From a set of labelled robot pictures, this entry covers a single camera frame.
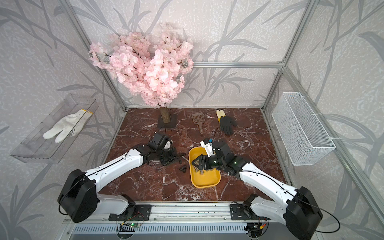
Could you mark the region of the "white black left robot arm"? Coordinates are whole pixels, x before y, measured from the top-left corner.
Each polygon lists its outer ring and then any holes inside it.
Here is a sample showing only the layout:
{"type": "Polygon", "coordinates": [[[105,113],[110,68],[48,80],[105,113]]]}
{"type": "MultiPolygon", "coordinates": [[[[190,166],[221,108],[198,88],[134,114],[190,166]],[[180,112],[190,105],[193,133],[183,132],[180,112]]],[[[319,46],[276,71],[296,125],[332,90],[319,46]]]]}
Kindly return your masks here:
{"type": "Polygon", "coordinates": [[[138,144],[128,152],[99,167],[72,171],[58,197],[59,213],[80,223],[90,216],[109,215],[109,221],[127,221],[141,215],[127,195],[100,194],[109,183],[150,161],[172,163],[178,157],[172,140],[156,133],[148,144],[138,144]]]}

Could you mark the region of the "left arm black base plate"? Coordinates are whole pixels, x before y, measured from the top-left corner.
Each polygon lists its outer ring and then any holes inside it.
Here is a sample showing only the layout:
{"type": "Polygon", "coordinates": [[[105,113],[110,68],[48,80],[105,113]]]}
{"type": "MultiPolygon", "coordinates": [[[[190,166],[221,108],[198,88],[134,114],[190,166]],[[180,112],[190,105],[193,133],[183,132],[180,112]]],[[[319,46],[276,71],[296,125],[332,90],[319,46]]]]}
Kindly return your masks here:
{"type": "Polygon", "coordinates": [[[108,220],[112,222],[141,221],[146,222],[150,219],[152,205],[129,206],[122,214],[110,214],[108,220]]]}

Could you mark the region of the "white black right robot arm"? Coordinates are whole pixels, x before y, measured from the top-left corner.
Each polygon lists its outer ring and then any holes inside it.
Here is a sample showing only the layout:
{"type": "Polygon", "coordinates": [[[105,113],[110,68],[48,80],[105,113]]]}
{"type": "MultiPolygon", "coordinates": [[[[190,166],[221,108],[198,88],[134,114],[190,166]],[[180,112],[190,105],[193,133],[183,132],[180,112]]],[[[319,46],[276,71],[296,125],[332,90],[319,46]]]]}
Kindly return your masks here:
{"type": "Polygon", "coordinates": [[[249,159],[236,156],[226,142],[205,139],[189,151],[191,181],[197,188],[215,186],[220,172],[236,177],[269,198],[251,194],[242,204],[230,204],[232,220],[258,220],[247,227],[252,238],[260,237],[270,220],[281,223],[299,240],[310,240],[323,213],[313,194],[305,187],[286,185],[260,170],[249,159]]]}

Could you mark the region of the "yellow plastic storage tray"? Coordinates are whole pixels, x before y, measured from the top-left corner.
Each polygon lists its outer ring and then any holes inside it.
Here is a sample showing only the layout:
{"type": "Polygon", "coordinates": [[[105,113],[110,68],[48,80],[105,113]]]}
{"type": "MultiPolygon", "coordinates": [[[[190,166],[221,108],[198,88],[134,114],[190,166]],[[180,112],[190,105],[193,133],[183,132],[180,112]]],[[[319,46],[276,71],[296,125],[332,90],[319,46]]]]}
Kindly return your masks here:
{"type": "Polygon", "coordinates": [[[195,160],[200,155],[205,155],[206,151],[203,147],[195,147],[189,151],[189,167],[190,167],[190,176],[191,182],[194,187],[198,189],[211,188],[218,185],[221,181],[221,174],[218,170],[214,169],[212,171],[203,171],[203,174],[200,171],[195,170],[192,165],[192,161],[195,160]]]}

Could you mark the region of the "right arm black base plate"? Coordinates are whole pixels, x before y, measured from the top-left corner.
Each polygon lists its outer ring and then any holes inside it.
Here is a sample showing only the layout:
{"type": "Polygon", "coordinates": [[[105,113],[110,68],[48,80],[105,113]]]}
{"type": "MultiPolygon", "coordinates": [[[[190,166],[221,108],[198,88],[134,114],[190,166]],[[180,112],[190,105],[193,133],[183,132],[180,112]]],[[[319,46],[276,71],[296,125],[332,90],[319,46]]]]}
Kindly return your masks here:
{"type": "Polygon", "coordinates": [[[257,221],[269,221],[269,218],[257,216],[251,209],[250,204],[238,202],[230,203],[231,220],[257,220],[257,221]]]}

